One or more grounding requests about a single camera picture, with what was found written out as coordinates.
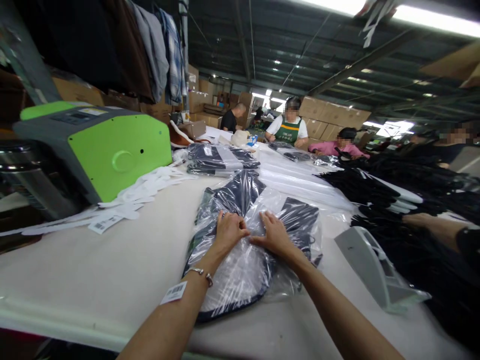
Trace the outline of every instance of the pink shirt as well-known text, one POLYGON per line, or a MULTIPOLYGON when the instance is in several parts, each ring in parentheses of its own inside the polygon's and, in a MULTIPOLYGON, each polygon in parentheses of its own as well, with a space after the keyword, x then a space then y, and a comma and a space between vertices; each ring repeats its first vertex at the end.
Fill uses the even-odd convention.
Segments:
MULTIPOLYGON (((308 147, 308 151, 313 153, 315 150, 318 150, 325 155, 338 155, 339 153, 335 148, 338 148, 339 145, 337 144, 336 141, 325 141, 325 142, 318 142, 315 144, 312 144, 308 147)), ((340 149, 343 152, 349 153, 352 156, 364 156, 367 159, 370 158, 370 155, 364 154, 359 150, 358 147, 356 147, 354 144, 349 143, 347 146, 344 148, 340 149)))

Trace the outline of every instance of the silver bracelet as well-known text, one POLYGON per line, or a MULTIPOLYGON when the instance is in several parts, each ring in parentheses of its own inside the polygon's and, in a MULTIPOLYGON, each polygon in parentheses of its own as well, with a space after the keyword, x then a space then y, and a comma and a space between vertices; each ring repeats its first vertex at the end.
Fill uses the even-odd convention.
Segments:
MULTIPOLYGON (((204 273, 204 270, 203 270, 203 269, 199 269, 198 267, 191 267, 191 268, 189 268, 189 269, 187 270, 187 273, 188 273, 189 271, 195 271, 195 272, 199 273, 200 275, 203 275, 203 273, 204 273)), ((211 288, 211 287, 214 285, 214 281, 212 280, 212 277, 211 277, 211 275, 210 275, 209 272, 206 273, 205 278, 206 278, 207 281, 208 281, 208 287, 211 288)))

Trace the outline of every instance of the white t-shirt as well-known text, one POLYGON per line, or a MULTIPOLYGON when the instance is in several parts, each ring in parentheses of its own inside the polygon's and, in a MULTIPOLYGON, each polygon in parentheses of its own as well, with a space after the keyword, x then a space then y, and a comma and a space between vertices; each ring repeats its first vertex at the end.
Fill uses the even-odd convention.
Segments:
MULTIPOLYGON (((280 130, 280 127, 282 126, 283 121, 284 121, 284 118, 282 117, 282 115, 279 115, 275 120, 273 120, 273 122, 270 124, 266 132, 271 135, 275 135, 277 131, 280 130)), ((295 120, 295 124, 298 124, 299 122, 300 122, 300 126, 298 127, 298 138, 299 139, 308 138, 309 133, 307 132, 307 125, 305 125, 305 121, 303 121, 301 118, 297 116, 295 120)))

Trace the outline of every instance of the plaid shirt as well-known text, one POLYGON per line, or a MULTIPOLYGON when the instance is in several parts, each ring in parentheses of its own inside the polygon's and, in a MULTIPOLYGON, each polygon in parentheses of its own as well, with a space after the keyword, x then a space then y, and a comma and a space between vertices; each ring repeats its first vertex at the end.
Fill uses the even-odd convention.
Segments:
POLYGON ((160 21, 163 38, 165 40, 166 59, 170 64, 169 77, 165 88, 165 103, 182 103, 182 96, 187 95, 187 85, 185 83, 185 63, 182 56, 182 47, 179 32, 175 25, 174 18, 163 11, 158 6, 155 12, 160 21))

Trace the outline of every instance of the ceiling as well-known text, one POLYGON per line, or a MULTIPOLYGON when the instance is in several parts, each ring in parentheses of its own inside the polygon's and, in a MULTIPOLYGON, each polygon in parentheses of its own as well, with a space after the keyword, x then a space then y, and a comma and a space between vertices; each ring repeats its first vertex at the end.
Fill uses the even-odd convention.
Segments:
MULTIPOLYGON (((176 1, 157 3, 179 18, 176 1)), ((478 89, 459 89, 459 80, 420 72, 472 38, 390 21, 379 24, 364 48, 366 19, 292 0, 251 0, 250 6, 251 14, 247 0, 190 1, 188 56, 200 73, 352 105, 373 111, 380 121, 457 122, 479 113, 478 89), (339 81, 320 86, 338 73, 339 81)), ((469 1, 433 6, 477 19, 469 1)))

